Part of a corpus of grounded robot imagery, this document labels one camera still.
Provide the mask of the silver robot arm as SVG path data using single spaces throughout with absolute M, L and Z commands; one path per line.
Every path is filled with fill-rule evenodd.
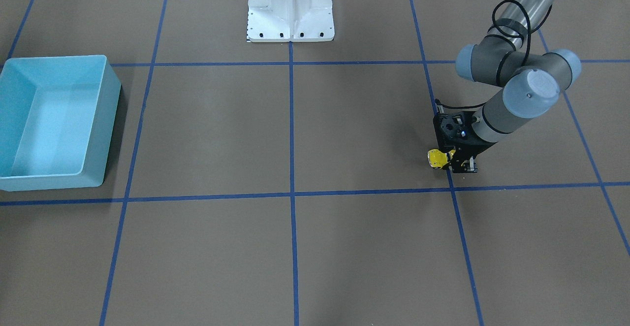
M 495 86 L 498 92 L 478 105 L 448 106 L 435 100 L 433 126 L 438 147 L 428 151 L 432 169 L 475 173 L 478 155 L 552 108 L 581 74 L 581 60 L 568 49 L 536 55 L 531 40 L 544 25 L 555 0 L 503 0 L 491 26 L 476 45 L 455 59 L 457 74 Z

